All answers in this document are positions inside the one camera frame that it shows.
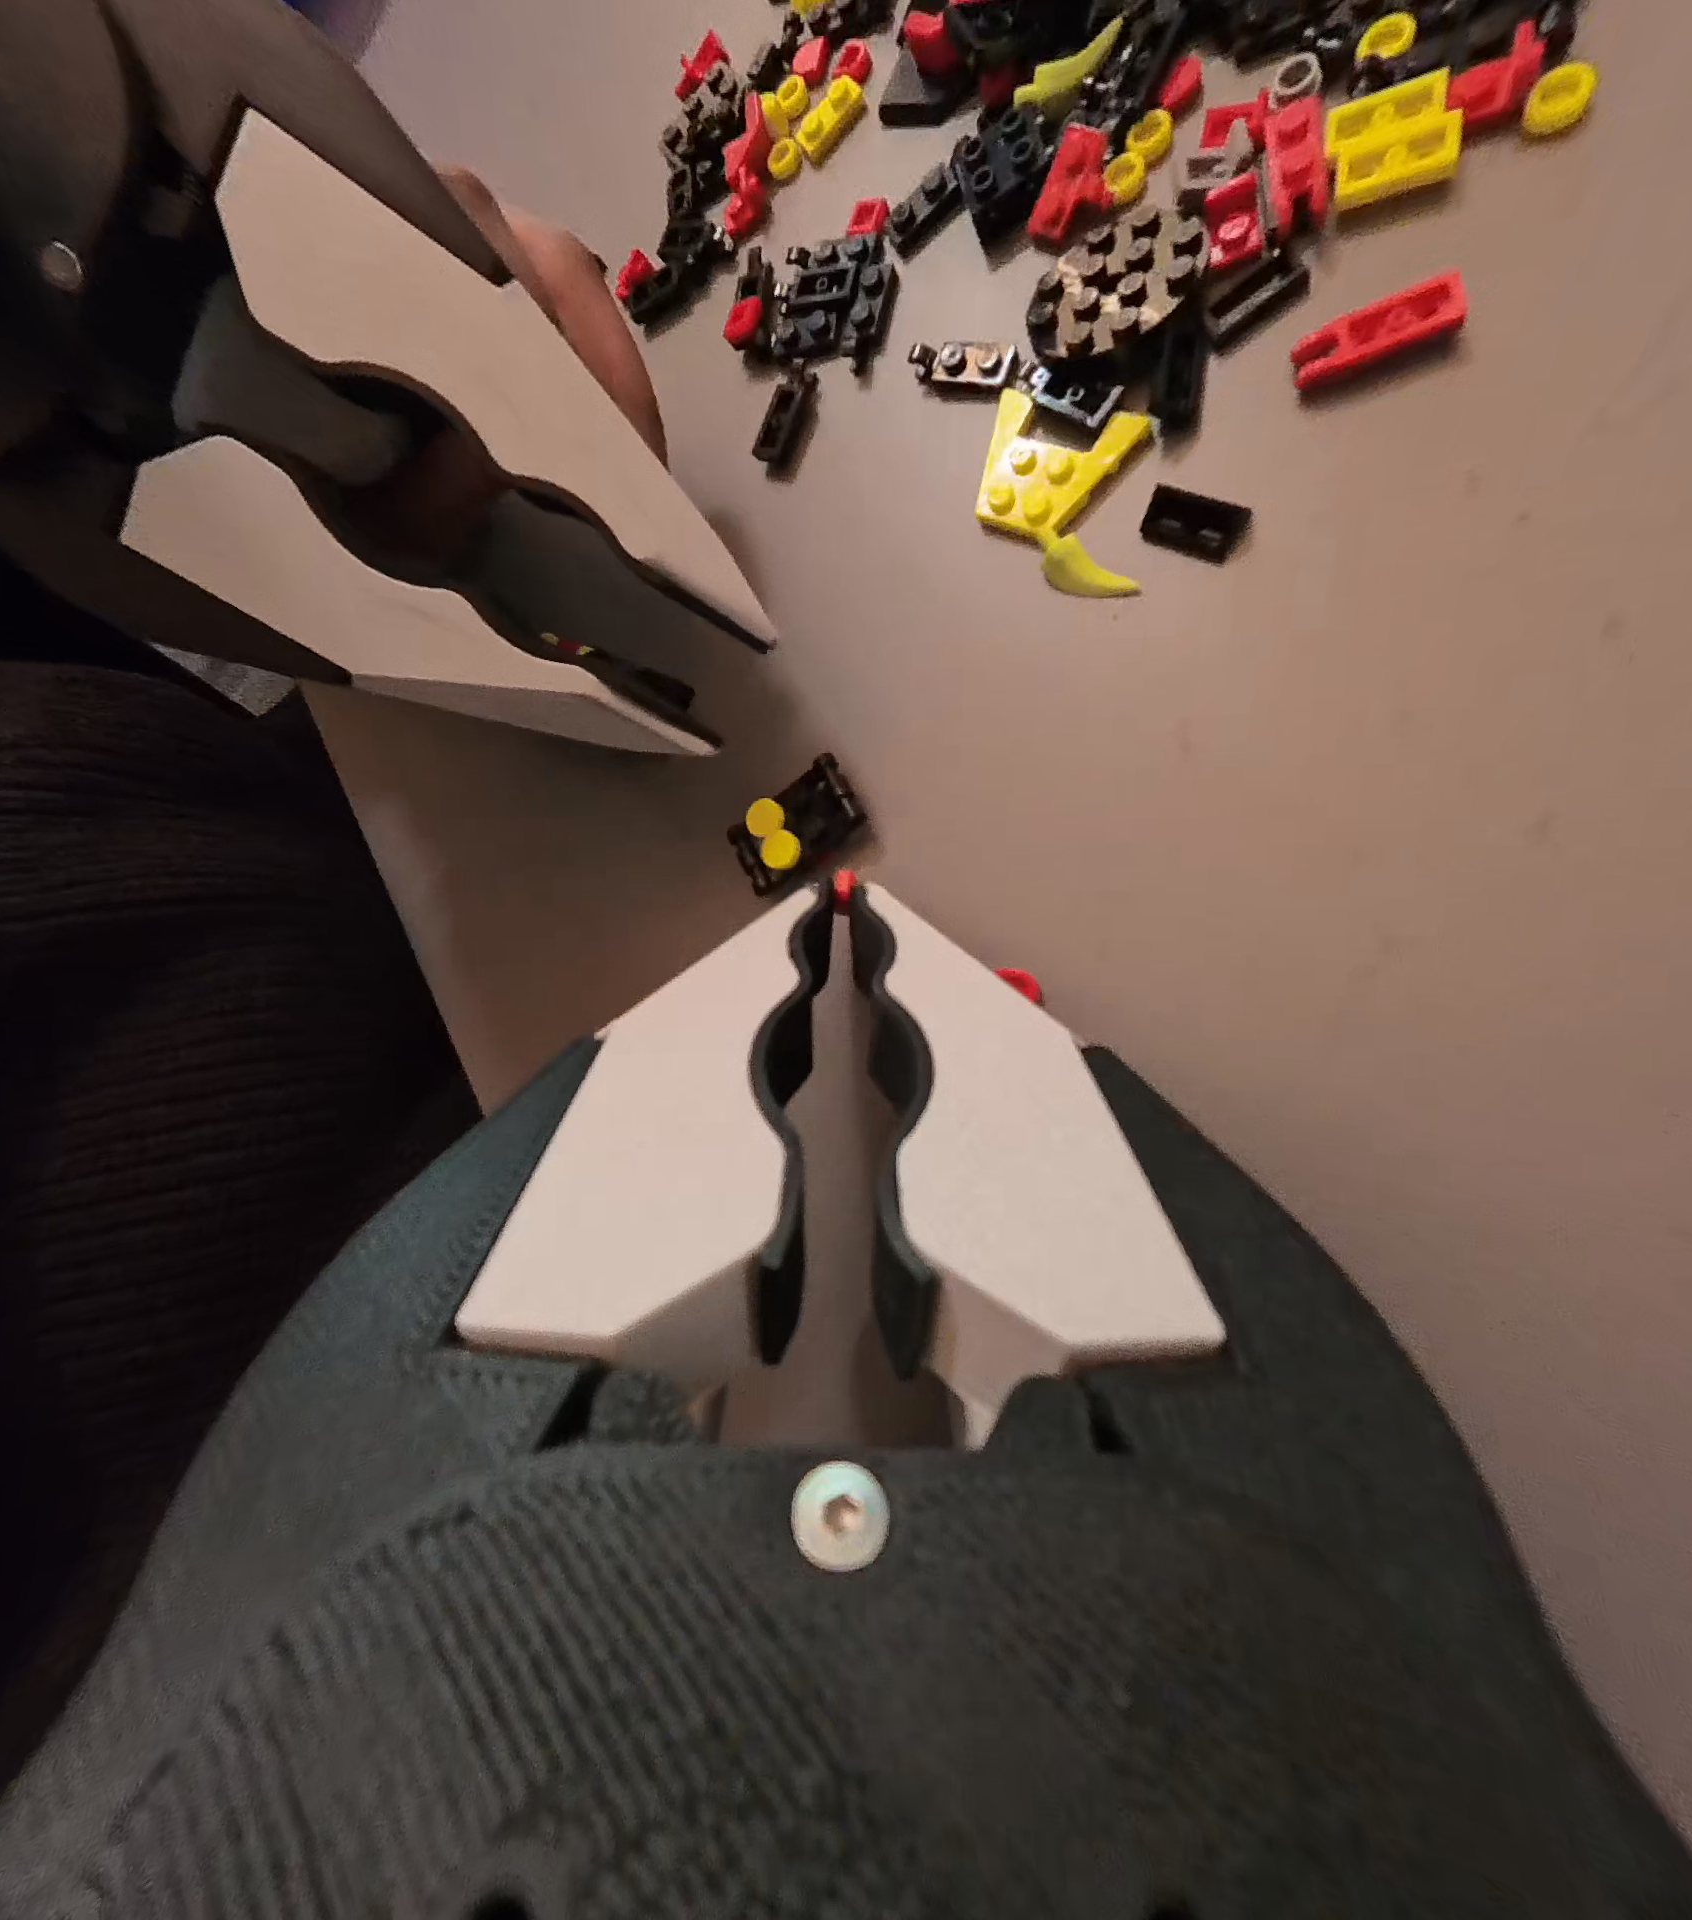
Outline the red yellow black lego stack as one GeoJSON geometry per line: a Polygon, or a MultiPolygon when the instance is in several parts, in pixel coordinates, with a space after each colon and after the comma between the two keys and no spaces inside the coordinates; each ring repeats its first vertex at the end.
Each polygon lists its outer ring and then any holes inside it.
{"type": "Polygon", "coordinates": [[[540,631],[534,644],[546,659],[559,658],[578,664],[605,687],[641,708],[690,711],[694,703],[694,686],[659,668],[625,659],[610,650],[554,631],[540,631]]]}

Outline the black lego clip assembly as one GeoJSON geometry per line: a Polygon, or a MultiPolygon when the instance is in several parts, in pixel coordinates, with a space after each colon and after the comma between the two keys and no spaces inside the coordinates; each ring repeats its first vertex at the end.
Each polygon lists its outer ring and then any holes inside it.
{"type": "Polygon", "coordinates": [[[771,900],[830,871],[870,827],[859,785],[824,749],[781,790],[753,798],[727,840],[753,895],[771,900]]]}

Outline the person's left hand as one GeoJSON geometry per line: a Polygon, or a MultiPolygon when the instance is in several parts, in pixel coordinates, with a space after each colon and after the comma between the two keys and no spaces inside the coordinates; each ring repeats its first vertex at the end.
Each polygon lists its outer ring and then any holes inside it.
{"type": "Polygon", "coordinates": [[[470,167],[437,167],[446,191],[475,222],[509,271],[567,338],[593,378],[662,466],[671,462],[665,415],[643,345],[609,282],[600,256],[573,230],[502,203],[470,167]]]}

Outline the lime lego claw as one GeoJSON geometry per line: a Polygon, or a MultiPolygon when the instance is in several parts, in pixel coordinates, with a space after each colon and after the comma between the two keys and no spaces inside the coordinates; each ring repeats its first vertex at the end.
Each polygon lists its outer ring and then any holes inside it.
{"type": "Polygon", "coordinates": [[[1136,579],[1098,564],[1074,533],[1043,541],[1043,576],[1055,592],[1077,599],[1107,601],[1143,592],[1136,579]]]}

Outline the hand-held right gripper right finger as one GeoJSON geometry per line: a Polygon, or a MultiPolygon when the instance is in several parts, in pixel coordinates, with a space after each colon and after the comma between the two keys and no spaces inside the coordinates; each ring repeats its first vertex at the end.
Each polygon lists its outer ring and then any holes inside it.
{"type": "Polygon", "coordinates": [[[1074,1034],[876,881],[851,887],[867,1069],[894,1136],[872,1299],[902,1380],[990,1432],[1027,1380],[1189,1361],[1223,1317],[1074,1034]]]}

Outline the small black lego slope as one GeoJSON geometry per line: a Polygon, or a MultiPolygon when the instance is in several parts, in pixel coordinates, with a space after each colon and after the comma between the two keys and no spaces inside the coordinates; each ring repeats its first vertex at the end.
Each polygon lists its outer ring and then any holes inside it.
{"type": "Polygon", "coordinates": [[[1243,548],[1254,519],[1243,502],[1161,481],[1151,489],[1140,537],[1151,548],[1220,565],[1243,548]]]}

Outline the red lego clip plate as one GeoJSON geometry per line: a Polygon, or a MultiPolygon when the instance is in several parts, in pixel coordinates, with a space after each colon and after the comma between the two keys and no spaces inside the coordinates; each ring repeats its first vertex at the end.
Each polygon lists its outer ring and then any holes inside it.
{"type": "Polygon", "coordinates": [[[1343,312],[1291,348],[1292,387],[1313,397],[1458,339],[1468,291],[1458,269],[1414,282],[1343,312]]]}

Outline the black round lego plate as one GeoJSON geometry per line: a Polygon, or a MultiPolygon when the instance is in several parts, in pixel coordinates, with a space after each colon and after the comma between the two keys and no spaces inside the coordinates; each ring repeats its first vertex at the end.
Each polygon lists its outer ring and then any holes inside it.
{"type": "Polygon", "coordinates": [[[1200,291],[1210,236],[1194,213],[1136,203],[1040,271],[1027,304],[1033,355],[1063,368],[1136,368],[1200,291]]]}

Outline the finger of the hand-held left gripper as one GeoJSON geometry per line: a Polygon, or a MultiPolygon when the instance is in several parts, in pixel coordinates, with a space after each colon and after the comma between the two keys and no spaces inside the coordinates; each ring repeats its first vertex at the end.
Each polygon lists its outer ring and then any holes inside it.
{"type": "Polygon", "coordinates": [[[533,291],[498,283],[247,107],[214,205],[243,299],[309,361],[409,387],[518,488],[585,511],[625,561],[761,651],[737,558],[533,291]]]}
{"type": "Polygon", "coordinates": [[[715,755],[690,711],[639,705],[540,653],[459,588],[351,550],[263,451],[210,436],[139,468],[121,544],[339,668],[354,692],[641,755],[715,755]]]}

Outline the pile of lego pieces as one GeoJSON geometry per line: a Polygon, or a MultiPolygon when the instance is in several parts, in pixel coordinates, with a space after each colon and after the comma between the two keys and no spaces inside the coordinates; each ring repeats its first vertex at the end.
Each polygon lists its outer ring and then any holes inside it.
{"type": "Polygon", "coordinates": [[[1208,365],[1313,287],[1338,218],[1448,187],[1473,140],[1572,131],[1599,70],[1574,57],[1582,3],[775,3],[748,62],[715,29],[681,56],[662,130],[667,225],[618,267],[645,329],[733,267],[728,348],[776,379],[755,443],[798,457],[818,365],[867,375],[886,345],[901,261],[957,222],[989,260],[1055,266],[1140,203],[1203,219],[1198,291],[1136,365],[1060,365],[1027,339],[916,344],[940,393],[1033,397],[1033,415],[1094,434],[1145,393],[1163,441],[1200,427],[1208,365]],[[761,242],[775,197],[869,117],[875,35],[892,33],[886,130],[973,121],[901,197],[855,203],[845,232],[761,242]]]}

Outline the yellow wedge lego plate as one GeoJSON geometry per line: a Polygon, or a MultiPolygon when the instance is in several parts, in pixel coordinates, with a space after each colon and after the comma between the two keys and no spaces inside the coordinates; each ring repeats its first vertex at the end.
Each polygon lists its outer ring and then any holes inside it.
{"type": "Polygon", "coordinates": [[[1116,410],[1086,448],[1030,432],[1033,396],[1002,392],[979,481],[974,518],[992,531],[1040,546],[1060,540],[1107,479],[1155,437],[1145,411],[1116,410]]]}

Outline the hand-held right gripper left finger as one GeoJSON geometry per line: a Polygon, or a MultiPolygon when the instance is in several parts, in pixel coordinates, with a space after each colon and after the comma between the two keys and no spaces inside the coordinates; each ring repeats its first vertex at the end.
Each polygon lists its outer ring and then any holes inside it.
{"type": "Polygon", "coordinates": [[[475,1352],[667,1380],[694,1428],[786,1356],[807,1277],[805,1147],[835,895],[798,886],[587,1047],[577,1090],[455,1316],[475,1352]]]}

